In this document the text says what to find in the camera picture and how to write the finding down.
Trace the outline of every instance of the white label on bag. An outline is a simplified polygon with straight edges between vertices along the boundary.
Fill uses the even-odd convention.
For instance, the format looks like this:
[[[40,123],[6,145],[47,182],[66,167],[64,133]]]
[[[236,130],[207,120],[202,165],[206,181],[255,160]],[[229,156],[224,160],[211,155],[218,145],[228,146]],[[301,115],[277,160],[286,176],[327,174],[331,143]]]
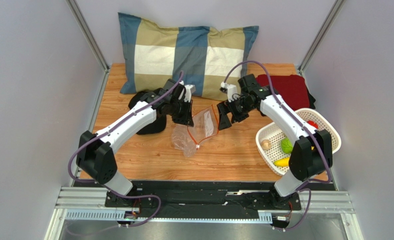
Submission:
[[[206,138],[210,137],[213,134],[213,121],[212,116],[210,116],[210,112],[204,113],[204,125],[206,130]]]

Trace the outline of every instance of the toy food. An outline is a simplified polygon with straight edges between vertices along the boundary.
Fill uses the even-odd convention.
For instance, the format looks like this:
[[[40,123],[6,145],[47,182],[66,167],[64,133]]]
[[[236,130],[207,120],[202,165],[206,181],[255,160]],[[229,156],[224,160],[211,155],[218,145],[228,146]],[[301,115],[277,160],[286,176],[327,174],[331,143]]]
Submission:
[[[285,154],[290,154],[293,150],[293,145],[287,137],[281,140],[281,149]]]
[[[263,150],[269,150],[272,147],[271,141],[268,139],[263,140],[260,142],[260,146],[262,147]]]
[[[288,161],[289,160],[290,160],[289,157],[286,157],[286,158],[283,158],[283,159],[280,159],[280,160],[276,160],[274,162],[274,165],[277,166],[277,167],[288,167]]]
[[[316,128],[316,129],[319,128],[319,127],[318,127],[318,124],[317,124],[316,122],[314,122],[314,121],[309,120],[309,121],[308,121],[308,124],[311,125],[311,126],[313,126],[313,127]]]

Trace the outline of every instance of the plastic bag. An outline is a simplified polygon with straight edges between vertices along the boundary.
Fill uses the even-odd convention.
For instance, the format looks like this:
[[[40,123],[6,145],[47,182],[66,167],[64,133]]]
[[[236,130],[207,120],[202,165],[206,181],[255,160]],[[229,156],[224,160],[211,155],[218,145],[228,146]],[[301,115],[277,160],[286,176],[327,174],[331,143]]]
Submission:
[[[176,149],[182,150],[185,157],[190,157],[200,145],[219,133],[219,122],[213,105],[192,117],[194,127],[177,124],[172,134],[172,142]]]

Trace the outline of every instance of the green toy vegetable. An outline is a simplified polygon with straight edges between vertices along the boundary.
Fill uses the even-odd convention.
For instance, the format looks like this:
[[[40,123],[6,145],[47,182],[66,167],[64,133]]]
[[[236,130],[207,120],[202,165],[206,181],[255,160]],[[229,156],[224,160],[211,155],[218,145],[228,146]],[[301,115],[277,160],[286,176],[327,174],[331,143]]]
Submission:
[[[284,153],[291,154],[291,151],[293,150],[293,145],[288,138],[281,140],[281,149]]]

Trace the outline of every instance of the wooden tabletop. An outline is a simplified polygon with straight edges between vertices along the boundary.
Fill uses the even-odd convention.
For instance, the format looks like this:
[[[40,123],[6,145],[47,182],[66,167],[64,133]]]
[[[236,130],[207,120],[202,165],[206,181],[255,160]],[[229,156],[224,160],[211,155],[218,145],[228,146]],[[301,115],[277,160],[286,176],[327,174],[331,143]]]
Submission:
[[[271,75],[295,75],[293,64],[265,64]],[[121,94],[127,81],[124,64],[113,64],[102,103],[96,118],[94,132],[110,125],[129,111],[127,105],[133,94]],[[255,65],[248,65],[248,73],[264,74]],[[219,101],[193,97],[193,114]],[[256,146],[256,133],[272,120],[258,111],[250,117],[204,142],[192,157],[174,148],[171,135],[175,124],[167,117],[166,129],[157,134],[134,135],[117,152],[119,171],[132,180],[193,180],[193,181],[276,181],[280,178],[263,161]],[[89,178],[86,173],[82,178]]]

